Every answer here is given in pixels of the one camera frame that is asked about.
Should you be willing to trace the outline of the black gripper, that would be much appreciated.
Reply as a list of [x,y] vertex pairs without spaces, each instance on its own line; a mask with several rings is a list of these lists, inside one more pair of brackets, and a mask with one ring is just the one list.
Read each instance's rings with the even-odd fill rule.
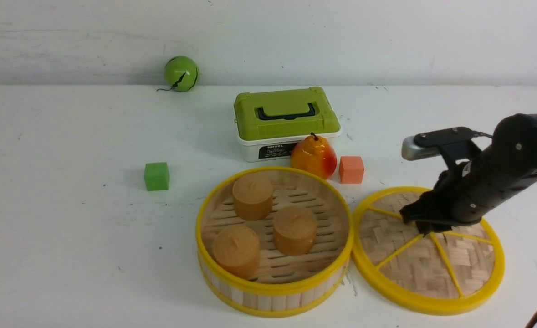
[[399,210],[404,224],[415,224],[419,233],[428,235],[479,223],[487,206],[460,189],[463,177],[462,170],[443,171],[433,189]]

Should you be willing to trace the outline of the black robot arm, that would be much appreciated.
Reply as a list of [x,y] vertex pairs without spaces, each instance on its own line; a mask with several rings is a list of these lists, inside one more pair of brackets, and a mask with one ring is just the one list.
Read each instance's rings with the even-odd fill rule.
[[405,224],[424,235],[473,226],[500,204],[537,182],[537,114],[514,114],[499,122],[491,144],[466,127],[419,133],[402,142],[408,161],[441,156],[447,168],[433,189],[400,210]]

